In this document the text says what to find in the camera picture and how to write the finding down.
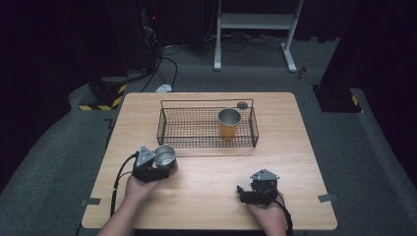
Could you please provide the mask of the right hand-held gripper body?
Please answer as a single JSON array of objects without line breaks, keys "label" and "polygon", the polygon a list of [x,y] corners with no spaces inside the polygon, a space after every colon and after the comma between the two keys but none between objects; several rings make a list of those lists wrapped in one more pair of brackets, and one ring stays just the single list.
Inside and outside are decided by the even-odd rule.
[{"label": "right hand-held gripper body", "polygon": [[245,191],[243,194],[253,194],[256,202],[251,205],[268,206],[278,197],[277,184],[279,176],[266,170],[261,169],[250,176],[252,190]]}]

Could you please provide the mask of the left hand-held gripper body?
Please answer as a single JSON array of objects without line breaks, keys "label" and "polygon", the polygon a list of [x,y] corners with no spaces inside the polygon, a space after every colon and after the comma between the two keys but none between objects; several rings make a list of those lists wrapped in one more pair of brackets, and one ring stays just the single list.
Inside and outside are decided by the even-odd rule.
[{"label": "left hand-held gripper body", "polygon": [[161,166],[171,169],[170,147],[161,146],[155,150],[150,150],[145,146],[141,146],[133,166],[133,176],[144,183],[156,181],[153,179],[153,170]]}]

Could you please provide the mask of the person's left hand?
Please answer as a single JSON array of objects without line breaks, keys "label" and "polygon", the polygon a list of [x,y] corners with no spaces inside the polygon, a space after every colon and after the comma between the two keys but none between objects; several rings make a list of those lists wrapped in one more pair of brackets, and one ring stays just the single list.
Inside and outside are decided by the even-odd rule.
[{"label": "person's left hand", "polygon": [[138,206],[147,200],[158,185],[159,181],[144,183],[131,175],[127,180],[124,201],[132,206]]}]

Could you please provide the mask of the person's right hand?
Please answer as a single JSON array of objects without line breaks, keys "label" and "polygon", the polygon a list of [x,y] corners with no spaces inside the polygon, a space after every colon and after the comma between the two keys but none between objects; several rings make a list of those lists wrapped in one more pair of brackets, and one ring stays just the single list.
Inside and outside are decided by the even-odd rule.
[{"label": "person's right hand", "polygon": [[283,204],[283,195],[278,194],[277,203],[268,206],[246,204],[247,209],[258,221],[267,236],[285,236],[287,229],[286,217],[280,205]]}]

